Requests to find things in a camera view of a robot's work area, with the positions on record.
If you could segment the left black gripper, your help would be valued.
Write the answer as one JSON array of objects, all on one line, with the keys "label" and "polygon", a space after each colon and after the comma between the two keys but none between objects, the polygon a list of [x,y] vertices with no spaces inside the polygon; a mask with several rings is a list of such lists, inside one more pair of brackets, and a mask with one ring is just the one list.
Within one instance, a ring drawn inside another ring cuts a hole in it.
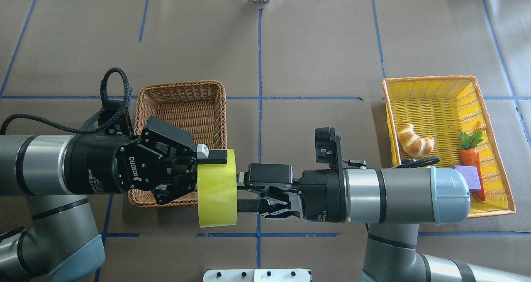
[{"label": "left black gripper", "polygon": [[74,194],[122,194],[152,190],[164,205],[197,189],[197,182],[163,182],[170,158],[189,164],[225,165],[227,150],[210,150],[193,135],[157,117],[144,123],[139,140],[121,135],[75,135],[65,152],[64,178]]}]

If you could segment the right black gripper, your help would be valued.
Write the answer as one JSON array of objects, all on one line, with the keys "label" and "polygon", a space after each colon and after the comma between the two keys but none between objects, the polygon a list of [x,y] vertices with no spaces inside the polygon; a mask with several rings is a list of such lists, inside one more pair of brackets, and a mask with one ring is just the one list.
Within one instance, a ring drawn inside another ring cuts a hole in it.
[{"label": "right black gripper", "polygon": [[[246,172],[236,176],[237,190],[258,190],[276,187],[291,189],[293,167],[285,164],[251,163]],[[258,214],[266,220],[300,220],[307,223],[344,223],[346,220],[346,182],[339,169],[308,169],[295,180],[299,199],[264,197],[238,199],[237,212]]]}]

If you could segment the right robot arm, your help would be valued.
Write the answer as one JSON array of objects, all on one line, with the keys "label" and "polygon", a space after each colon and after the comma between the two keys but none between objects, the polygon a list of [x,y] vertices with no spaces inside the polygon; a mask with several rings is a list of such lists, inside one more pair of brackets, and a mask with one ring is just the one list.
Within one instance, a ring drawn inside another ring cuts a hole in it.
[{"label": "right robot arm", "polygon": [[250,164],[237,188],[258,199],[239,199],[238,212],[269,220],[364,223],[365,282],[529,282],[529,276],[417,252],[419,225],[458,224],[470,212],[463,176],[446,168],[341,168],[306,170]]}]

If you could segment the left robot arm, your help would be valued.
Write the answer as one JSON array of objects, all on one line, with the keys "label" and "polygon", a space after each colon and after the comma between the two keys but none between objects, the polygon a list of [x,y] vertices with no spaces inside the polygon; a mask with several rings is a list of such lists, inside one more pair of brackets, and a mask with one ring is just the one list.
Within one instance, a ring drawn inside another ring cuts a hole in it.
[{"label": "left robot arm", "polygon": [[202,165],[227,164],[227,150],[155,117],[139,135],[2,135],[1,195],[24,196],[33,221],[1,234],[2,282],[72,282],[104,264],[88,195],[137,189],[166,204],[198,187]]}]

